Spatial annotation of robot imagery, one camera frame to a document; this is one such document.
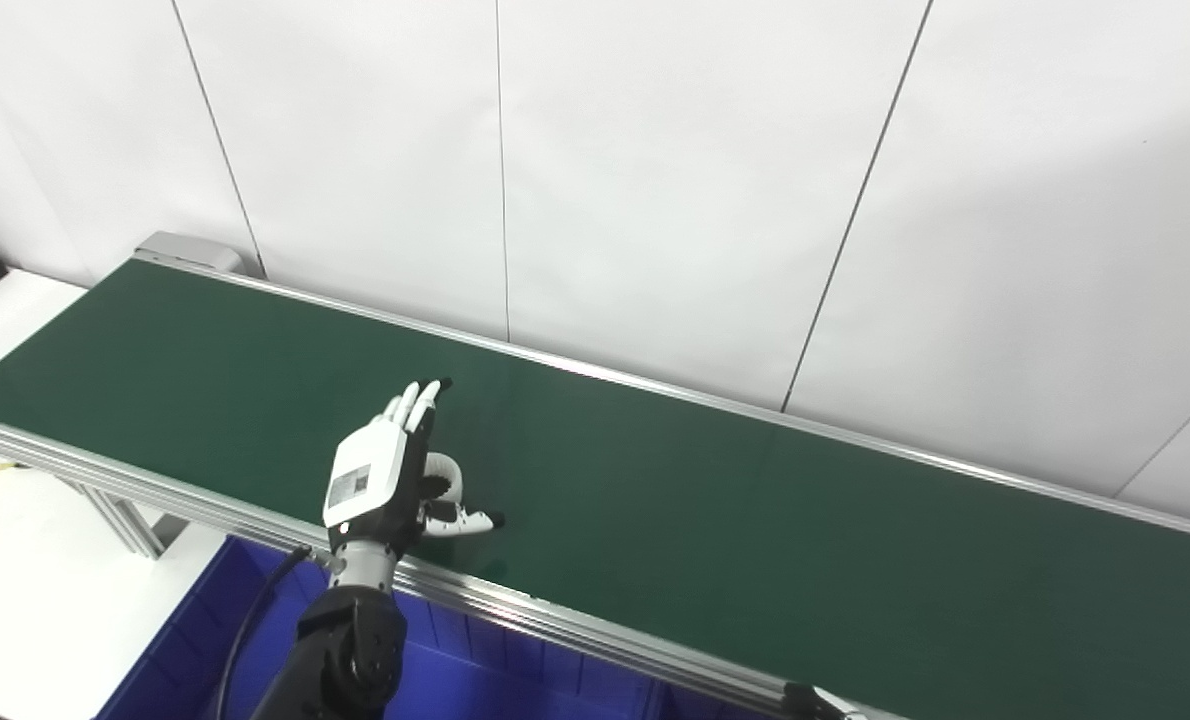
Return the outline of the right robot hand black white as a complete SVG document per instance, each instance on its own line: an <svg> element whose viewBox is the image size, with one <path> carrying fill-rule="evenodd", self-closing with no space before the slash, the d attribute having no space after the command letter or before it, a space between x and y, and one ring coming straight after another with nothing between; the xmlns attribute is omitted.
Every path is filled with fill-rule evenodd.
<svg viewBox="0 0 1190 720"><path fill-rule="evenodd" d="M837 694L816 685L793 682L784 684L781 708L793 719L865 719L859 707L839 699Z"/></svg>

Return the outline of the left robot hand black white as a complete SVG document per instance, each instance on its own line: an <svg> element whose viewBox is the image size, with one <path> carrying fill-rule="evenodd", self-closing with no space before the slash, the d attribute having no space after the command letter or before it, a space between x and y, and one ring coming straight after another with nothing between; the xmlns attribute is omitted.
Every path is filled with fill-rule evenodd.
<svg viewBox="0 0 1190 720"><path fill-rule="evenodd" d="M466 505L461 465L430 447L438 401L450 387L452 378L411 382L336 446L322 503L336 555L377 550L402 561L430 537L505 527L503 512Z"/></svg>

